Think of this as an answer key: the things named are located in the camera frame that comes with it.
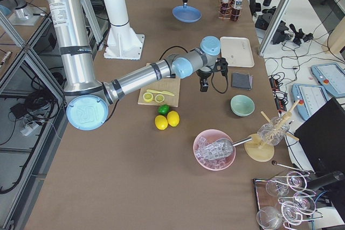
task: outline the white tray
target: white tray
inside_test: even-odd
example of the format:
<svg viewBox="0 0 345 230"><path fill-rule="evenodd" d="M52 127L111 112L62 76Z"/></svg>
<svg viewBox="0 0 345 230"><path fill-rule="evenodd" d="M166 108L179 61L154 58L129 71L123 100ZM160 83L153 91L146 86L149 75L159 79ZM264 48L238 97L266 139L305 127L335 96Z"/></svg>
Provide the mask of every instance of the white tray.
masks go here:
<svg viewBox="0 0 345 230"><path fill-rule="evenodd" d="M254 59L250 42L247 38L221 37L220 49L222 58L229 67L253 67Z"/></svg>

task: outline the metal scoop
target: metal scoop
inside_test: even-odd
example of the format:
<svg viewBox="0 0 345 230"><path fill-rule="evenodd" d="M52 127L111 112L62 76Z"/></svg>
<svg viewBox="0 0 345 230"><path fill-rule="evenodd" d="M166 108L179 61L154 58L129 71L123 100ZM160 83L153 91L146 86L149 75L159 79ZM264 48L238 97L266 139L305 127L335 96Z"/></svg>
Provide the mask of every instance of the metal scoop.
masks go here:
<svg viewBox="0 0 345 230"><path fill-rule="evenodd" d="M207 160L221 159L231 156L234 147L244 144L250 140L252 140L252 137L247 137L236 142L231 142L227 138L220 138L211 144L199 148L198 152Z"/></svg>

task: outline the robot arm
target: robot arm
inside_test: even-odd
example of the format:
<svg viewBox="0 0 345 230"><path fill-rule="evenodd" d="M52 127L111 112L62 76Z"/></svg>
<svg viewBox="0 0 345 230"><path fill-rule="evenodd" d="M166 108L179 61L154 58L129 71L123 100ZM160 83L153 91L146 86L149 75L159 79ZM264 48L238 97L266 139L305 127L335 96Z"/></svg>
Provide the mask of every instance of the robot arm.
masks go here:
<svg viewBox="0 0 345 230"><path fill-rule="evenodd" d="M0 11L5 15L15 12L20 20L28 20L33 14L25 0L0 0Z"/></svg>
<svg viewBox="0 0 345 230"><path fill-rule="evenodd" d="M78 129L100 127L108 116L109 104L152 82L171 74L185 78L200 68L211 70L220 53L220 41L208 36L200 48L186 55L171 55L110 83L101 83L95 78L80 0L48 2L67 78L67 118Z"/></svg>

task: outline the lemon slice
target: lemon slice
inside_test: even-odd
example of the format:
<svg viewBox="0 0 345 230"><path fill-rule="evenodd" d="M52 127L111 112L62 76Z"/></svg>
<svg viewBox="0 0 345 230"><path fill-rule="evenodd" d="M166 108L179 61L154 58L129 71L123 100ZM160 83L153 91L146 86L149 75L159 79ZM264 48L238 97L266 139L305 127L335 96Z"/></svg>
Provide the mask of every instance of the lemon slice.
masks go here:
<svg viewBox="0 0 345 230"><path fill-rule="evenodd" d="M153 100L153 94L152 93L146 92L142 95L142 97L143 97L145 102L152 102L152 100Z"/></svg>
<svg viewBox="0 0 345 230"><path fill-rule="evenodd" d="M158 103L164 102L164 99L165 99L165 97L162 94L157 94L155 96L155 101L158 102Z"/></svg>

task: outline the wooden cutting board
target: wooden cutting board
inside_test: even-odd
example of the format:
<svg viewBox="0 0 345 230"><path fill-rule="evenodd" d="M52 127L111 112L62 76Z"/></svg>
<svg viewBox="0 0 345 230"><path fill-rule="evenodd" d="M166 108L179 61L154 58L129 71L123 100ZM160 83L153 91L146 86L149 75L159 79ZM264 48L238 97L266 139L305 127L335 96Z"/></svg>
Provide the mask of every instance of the wooden cutting board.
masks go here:
<svg viewBox="0 0 345 230"><path fill-rule="evenodd" d="M176 77L176 78L163 78L160 81L154 82L148 86L145 86L140 89L140 94L138 98L138 104L143 104L143 105L156 105L160 106L163 104L167 104L172 107L178 107L178 98L180 95L180 81L181 79ZM169 91L175 94L175 96L170 96L164 94L164 101L161 103L155 102L155 96L157 94L153 93L154 99L152 102L145 102L144 98L142 97L143 94L146 92L146 89L152 89L152 90L158 90L158 91Z"/></svg>

